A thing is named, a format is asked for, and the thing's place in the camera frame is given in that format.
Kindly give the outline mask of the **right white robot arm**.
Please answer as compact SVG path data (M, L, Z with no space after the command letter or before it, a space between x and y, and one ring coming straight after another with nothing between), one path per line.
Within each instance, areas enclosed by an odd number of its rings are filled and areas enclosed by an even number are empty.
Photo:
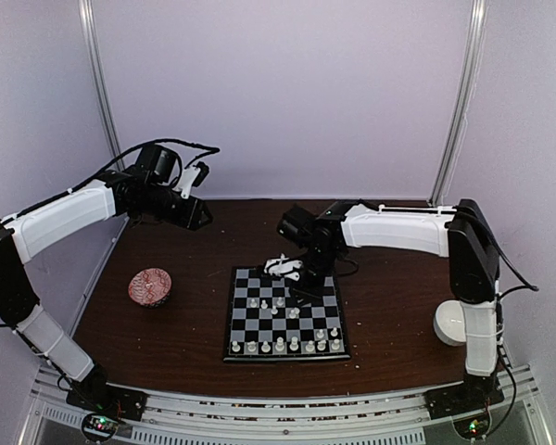
M457 388L462 408L477 408L492 393L499 357L500 250L478 205L464 199L455 206L375 205L362 199L338 200L321 213L295 205L277 224L277 232L301 253L268 260L266 273L290 279L295 291L316 296L337 261L352 249L392 250L445 263L449 292L458 302L467 347L465 373Z

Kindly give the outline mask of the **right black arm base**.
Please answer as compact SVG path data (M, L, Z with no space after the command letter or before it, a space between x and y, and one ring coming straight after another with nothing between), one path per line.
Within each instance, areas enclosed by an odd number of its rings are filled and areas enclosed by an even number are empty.
M490 407L504 401L497 372L490 376L465 373L463 380L444 388L429 389L424 400L432 420L449 417L462 439L483 439L491 430Z

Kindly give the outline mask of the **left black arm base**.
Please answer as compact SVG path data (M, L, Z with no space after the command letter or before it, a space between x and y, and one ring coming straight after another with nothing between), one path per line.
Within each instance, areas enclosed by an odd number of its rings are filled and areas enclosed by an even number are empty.
M92 443L112 439L129 421L143 418L147 396L143 391L112 386L103 381L85 384L70 380L66 402L87 411L81 420L81 432Z

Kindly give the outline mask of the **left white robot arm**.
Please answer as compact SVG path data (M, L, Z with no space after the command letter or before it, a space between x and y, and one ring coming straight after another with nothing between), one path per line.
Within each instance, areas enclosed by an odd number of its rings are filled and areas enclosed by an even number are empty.
M97 271L115 228L122 221L151 216L195 231L212 221L194 191L209 175L204 159L218 148L192 144L183 161L175 139L155 139L127 149L130 166L119 171L116 157L79 184L0 218L0 328L30 343L65 377L81 382L80 398L96 412L108 410L115 393L98 377L95 361L70 337L71 312L55 290L78 290Z

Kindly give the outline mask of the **black grey chessboard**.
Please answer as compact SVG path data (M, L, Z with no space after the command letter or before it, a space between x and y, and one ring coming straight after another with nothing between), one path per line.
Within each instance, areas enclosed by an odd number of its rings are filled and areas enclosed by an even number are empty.
M277 299L284 298L284 306L277 307L278 313L271 314L272 305L277 306ZM256 309L251 309L250 301L258 302ZM265 299L268 309L261 309L260 303ZM299 308L297 318L290 318L292 308ZM331 338L332 328L338 329L338 337ZM317 331L324 330L325 337L317 338ZM282 353L274 350L276 339L284 339ZM299 339L299 350L291 351L289 343L292 337ZM332 350L332 341L340 340L340 349ZM306 352L305 346L313 340L315 351ZM231 343L237 341L241 350L232 352ZM249 353L246 344L257 343L257 351ZM271 350L261 351L261 345L267 341ZM317 350L317 343L326 342L324 351ZM339 285L336 278L325 279L323 297L304 306L297 306L290 295L290 281L285 278L264 276L257 267L234 267L231 275L228 298L227 320L225 328L223 360L225 362L317 362L338 361L351 358L347 326L344 317Z

